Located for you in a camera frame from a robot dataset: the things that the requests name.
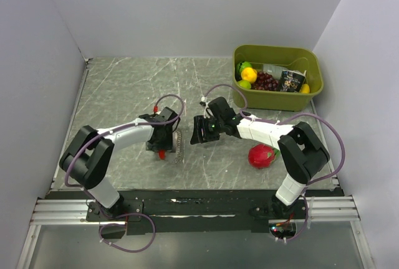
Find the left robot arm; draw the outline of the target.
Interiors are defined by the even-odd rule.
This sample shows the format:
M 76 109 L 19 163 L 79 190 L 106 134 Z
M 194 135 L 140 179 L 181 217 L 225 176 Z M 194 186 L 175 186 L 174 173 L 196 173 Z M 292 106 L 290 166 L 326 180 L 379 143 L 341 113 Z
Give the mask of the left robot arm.
M 180 116 L 171 108 L 140 115 L 129 123 L 106 129 L 89 125 L 78 130 L 59 161 L 59 167 L 77 185 L 87 191 L 108 220 L 117 220 L 128 208 L 123 196 L 106 178 L 112 154 L 137 143 L 144 143 L 161 160 L 167 153 L 178 154 L 181 133 L 177 130 Z

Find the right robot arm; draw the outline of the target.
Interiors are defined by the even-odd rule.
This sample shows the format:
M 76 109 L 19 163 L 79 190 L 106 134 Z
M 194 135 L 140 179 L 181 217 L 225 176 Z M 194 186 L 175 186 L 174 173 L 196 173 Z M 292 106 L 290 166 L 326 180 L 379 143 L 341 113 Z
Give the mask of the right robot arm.
M 287 174 L 276 191 L 272 211 L 282 219 L 293 213 L 294 202 L 330 160 L 329 152 L 308 123 L 269 123 L 245 111 L 236 113 L 225 98 L 217 97 L 205 104 L 204 115 L 193 118 L 190 143 L 217 141 L 222 133 L 257 141 L 279 151 Z

